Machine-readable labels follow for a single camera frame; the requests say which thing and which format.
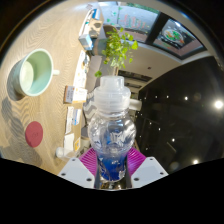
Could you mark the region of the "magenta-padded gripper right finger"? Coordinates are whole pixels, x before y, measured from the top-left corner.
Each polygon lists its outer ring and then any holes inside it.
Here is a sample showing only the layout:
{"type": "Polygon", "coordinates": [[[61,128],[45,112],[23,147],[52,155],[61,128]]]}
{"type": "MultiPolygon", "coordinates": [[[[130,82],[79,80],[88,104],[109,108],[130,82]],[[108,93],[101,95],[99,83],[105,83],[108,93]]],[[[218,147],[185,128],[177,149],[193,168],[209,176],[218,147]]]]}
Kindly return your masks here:
{"type": "Polygon", "coordinates": [[[128,188],[140,188],[168,175],[155,157],[146,157],[135,148],[129,150],[126,164],[128,188]]]}

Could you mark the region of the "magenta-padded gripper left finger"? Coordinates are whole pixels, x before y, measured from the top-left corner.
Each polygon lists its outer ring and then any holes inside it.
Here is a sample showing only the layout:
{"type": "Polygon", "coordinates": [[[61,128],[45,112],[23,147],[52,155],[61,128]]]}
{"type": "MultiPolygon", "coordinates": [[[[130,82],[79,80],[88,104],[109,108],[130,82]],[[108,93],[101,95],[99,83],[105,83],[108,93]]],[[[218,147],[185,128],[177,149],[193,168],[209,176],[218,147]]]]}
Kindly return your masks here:
{"type": "Polygon", "coordinates": [[[81,156],[76,157],[73,151],[62,147],[57,148],[57,157],[66,164],[58,176],[84,188],[93,188],[98,171],[95,151],[90,148],[81,156]]]}

